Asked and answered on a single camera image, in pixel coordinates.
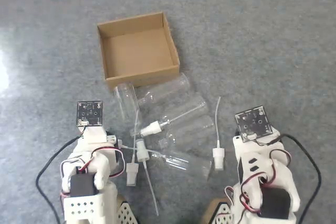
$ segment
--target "clear glass bottle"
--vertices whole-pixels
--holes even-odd
[[[163,156],[152,153],[152,158],[162,158],[164,159],[165,167],[206,180],[209,177],[212,166],[211,160],[178,151],[170,151]]]
[[[202,145],[207,139],[216,140],[215,124],[210,116],[204,115],[181,126],[171,127],[166,137],[159,140],[161,149],[171,148],[188,151]]]
[[[142,116],[139,110],[137,96],[131,83],[121,83],[114,88],[114,95],[118,100],[120,114],[127,127],[134,127],[136,112],[138,112],[137,127],[141,125]]]
[[[138,103],[139,106],[157,103],[178,91],[188,90],[189,88],[190,82],[185,74],[182,73],[179,77],[171,81],[157,84],[149,88],[146,94],[138,99]]]
[[[159,124],[162,127],[168,124],[179,124],[205,115],[207,112],[208,106],[206,102],[201,95],[196,93],[190,100],[182,103],[180,106],[167,108],[159,119]]]
[[[169,126],[190,121],[191,119],[205,115],[207,112],[208,107],[206,102],[202,96],[196,93],[191,99],[180,106],[167,108],[159,120],[141,129],[139,133],[141,137],[156,134],[167,129]]]

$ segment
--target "clear plastic bottle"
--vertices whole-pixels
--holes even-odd
[[[208,138],[216,140],[215,124],[210,116],[204,115],[182,126],[171,127],[166,137],[159,140],[159,146],[188,151],[194,146],[202,145]]]
[[[190,88],[190,82],[185,74],[180,74],[179,77],[157,84],[148,89],[147,93],[138,99],[139,106],[143,106],[149,103],[157,103],[162,99],[169,97],[170,95]]]
[[[167,108],[161,118],[140,130],[141,137],[156,134],[168,126],[181,124],[199,116],[205,115],[208,107],[204,99],[195,94],[191,99],[180,106]]]
[[[114,95],[118,100],[123,122],[127,125],[127,127],[134,126],[136,112],[139,110],[139,105],[133,84],[119,84],[114,88]],[[140,126],[142,122],[142,116],[140,111],[138,113],[137,126]]]
[[[152,158],[163,158],[167,168],[179,170],[190,176],[203,177],[206,180],[212,166],[211,160],[178,151],[170,151],[163,156],[152,153]]]

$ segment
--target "brown cardboard box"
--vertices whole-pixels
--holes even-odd
[[[154,13],[98,24],[105,79],[155,84],[178,76],[180,60],[165,15]]]

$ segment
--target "gray carpet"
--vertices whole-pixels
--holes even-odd
[[[125,175],[115,179],[141,223],[197,223],[209,201],[237,181],[234,114],[260,104],[321,168],[322,189],[304,223],[336,223],[336,0],[0,0],[0,6],[2,86],[6,75],[9,80],[0,91],[1,223],[55,223],[34,182],[46,160],[78,134],[77,101],[103,100],[106,128],[122,135],[116,101],[103,80],[96,24],[160,10],[181,69],[211,113],[223,96],[226,168],[203,182],[161,174],[149,163],[159,217],[142,167],[135,188],[125,186]],[[303,206],[317,176],[293,142],[285,146]],[[60,215],[58,166],[71,150],[41,179]]]

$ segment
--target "white pump cap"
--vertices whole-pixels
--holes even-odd
[[[155,121],[140,131],[142,137],[161,132],[162,129],[158,121]]]
[[[127,163],[126,173],[127,173],[127,186],[136,186],[136,175],[138,174],[139,164],[138,163]]]
[[[215,170],[224,170],[225,149],[224,148],[213,148],[212,154],[215,160]]]
[[[149,154],[146,149],[144,140],[141,138],[137,140],[136,144],[137,144],[137,149],[136,149],[137,155],[136,156],[137,156],[138,162],[144,162],[144,161],[149,160]]]

